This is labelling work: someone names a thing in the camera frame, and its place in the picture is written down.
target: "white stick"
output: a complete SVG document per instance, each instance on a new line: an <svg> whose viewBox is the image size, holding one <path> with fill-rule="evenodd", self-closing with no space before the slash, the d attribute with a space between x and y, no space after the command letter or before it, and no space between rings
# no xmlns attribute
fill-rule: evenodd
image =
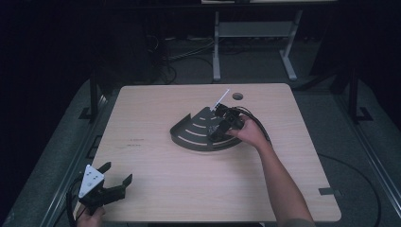
<svg viewBox="0 0 401 227"><path fill-rule="evenodd" d="M216 102L216 104L210 108L210 111L213 111L217 107L217 105L227 95L228 92L230 92L230 89L227 89L226 93L224 93L224 95Z"/></svg>

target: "black wire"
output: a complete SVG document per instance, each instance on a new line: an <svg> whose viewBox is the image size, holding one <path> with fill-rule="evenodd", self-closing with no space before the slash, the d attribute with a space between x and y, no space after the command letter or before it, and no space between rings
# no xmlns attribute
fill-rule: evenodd
<svg viewBox="0 0 401 227"><path fill-rule="evenodd" d="M55 221L54 224L53 224L53 227L56 227L56 225L59 223L59 221L60 221L62 215L64 214L64 212L65 212L66 210L67 210L67 205L65 205L64 208L62 208L62 210L61 210L59 216L57 217L56 221Z"/></svg>
<svg viewBox="0 0 401 227"><path fill-rule="evenodd" d="M163 71L163 69L161 69L159 67L157 67L157 69L159 70L159 72L161 74L160 78L162 79L162 81L165 83L165 85L169 85L169 84L173 83L175 81L175 79L177 78L177 70L170 65L165 65L165 66L167 67L167 70L173 71L173 78L171 80L168 80L168 74L165 73Z"/></svg>
<svg viewBox="0 0 401 227"><path fill-rule="evenodd" d="M380 197L378 196L377 190L375 189L373 183L372 183L372 182L368 179L368 177L366 177L360 170L358 170L357 168L355 168L355 167L353 167L353 166L351 166L351 165L349 165L349 164L343 162L342 160L339 160L339 159L336 159L336 158L334 158L334 157L331 157L331 156L328 156L328 155L325 155L325 154L321 154L321 153L318 153L318 155L319 155L319 156L322 156L322 157L324 157L324 158L326 158L326 159L331 159L331 160L333 160L333 161L336 161L336 162L338 162L338 163L340 163L340 164L343 164L343 165L345 165L345 166L347 166L347 167L353 169L353 170L354 170L356 173L358 173L363 179L365 179L365 181L369 184L369 186L372 188L372 190L373 190L374 193L375 193L375 198L376 198L376 202L377 202L377 217L376 217L376 221L375 221L374 227L377 227L377 226L380 224L380 220L381 220L381 201L380 201Z"/></svg>
<svg viewBox="0 0 401 227"><path fill-rule="evenodd" d="M198 49L191 50L191 51L189 51L187 53L179 54L179 55L173 56L173 57L166 57L166 59L170 60L170 61L177 61L177 60L180 60L180 59L185 59L185 58L187 58L189 56L197 55L197 54L200 54L200 53L205 53L206 51L213 49L213 47L214 47L214 45L212 43L210 43L207 46L203 46L203 47L200 47Z"/></svg>
<svg viewBox="0 0 401 227"><path fill-rule="evenodd" d="M241 107L241 106L236 106L236 108L238 109L244 109L245 111L247 111L249 114L253 115L248 109L246 109L245 107Z"/></svg>
<svg viewBox="0 0 401 227"><path fill-rule="evenodd" d="M83 212L85 212L85 210L86 210L86 206L85 206L85 208L83 208L82 212L80 212L80 214L77 216L76 221L78 221L78 219L83 215Z"/></svg>
<svg viewBox="0 0 401 227"><path fill-rule="evenodd" d="M67 210L67 217L68 217L68 221L69 221L71 227L77 226L77 223L74 219L74 212L73 212L73 208L72 208L72 205L73 205L72 193L73 193L73 189L74 189L75 185L80 181L82 181L81 178L76 178L71 183L71 185L67 191L66 197L65 197L65 199L66 199L65 206L66 206L66 210Z"/></svg>
<svg viewBox="0 0 401 227"><path fill-rule="evenodd" d="M268 132L266 131L265 127L263 126L263 124L259 121L259 119L257 119L253 114L251 114L251 112L249 112L248 110L242 110L239 109L237 107L232 107L232 108L227 108L228 110L232 110L232 111L237 111L240 112L241 114L247 115L250 119L252 119L256 125L260 128L260 130L263 132L263 134L265 135L266 140L268 140L271 143L271 140L269 138Z"/></svg>

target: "human hand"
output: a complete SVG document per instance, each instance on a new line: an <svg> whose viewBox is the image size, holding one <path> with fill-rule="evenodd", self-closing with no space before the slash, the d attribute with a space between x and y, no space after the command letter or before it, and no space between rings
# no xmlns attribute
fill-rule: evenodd
<svg viewBox="0 0 401 227"><path fill-rule="evenodd" d="M252 119L247 115L241 115L240 118L244 122L244 127L241 130L228 130L227 134L235 136L255 148L261 148L269 144L264 133Z"/></svg>
<svg viewBox="0 0 401 227"><path fill-rule="evenodd" d="M77 226L78 227L100 227L102 225L102 218L106 214L103 207L95 210L93 215L90 215L89 209L81 205L77 211Z"/></svg>

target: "finger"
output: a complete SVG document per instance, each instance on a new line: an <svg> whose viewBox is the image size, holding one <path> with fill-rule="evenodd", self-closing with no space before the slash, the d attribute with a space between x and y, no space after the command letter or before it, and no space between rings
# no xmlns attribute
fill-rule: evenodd
<svg viewBox="0 0 401 227"><path fill-rule="evenodd" d="M104 209L103 206L101 206L101 207L98 207L98 208L95 210L95 213L93 214L93 217L102 217L102 216L104 216L105 214L106 214L106 210Z"/></svg>
<svg viewBox="0 0 401 227"><path fill-rule="evenodd" d="M228 130L228 131L226 131L226 134L237 137L238 132L239 132L239 130Z"/></svg>
<svg viewBox="0 0 401 227"><path fill-rule="evenodd" d="M243 122L245 122L245 121L251 119L251 118L248 117L247 115L241 115L240 118L241 118L241 120L242 120Z"/></svg>

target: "human arm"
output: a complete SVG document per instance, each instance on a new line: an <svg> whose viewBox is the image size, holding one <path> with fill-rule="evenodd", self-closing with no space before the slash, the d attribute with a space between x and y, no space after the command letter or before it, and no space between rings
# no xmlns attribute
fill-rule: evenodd
<svg viewBox="0 0 401 227"><path fill-rule="evenodd" d="M102 225L102 218L106 214L103 207L99 207L95 212L90 215L89 209L81 205L77 211L77 227L100 227Z"/></svg>
<svg viewBox="0 0 401 227"><path fill-rule="evenodd" d="M253 120L246 115L242 115L241 119L244 122L242 130L229 130L227 134L252 145L259 153L278 226L284 226L293 219L313 222L304 196L279 160L271 143Z"/></svg>

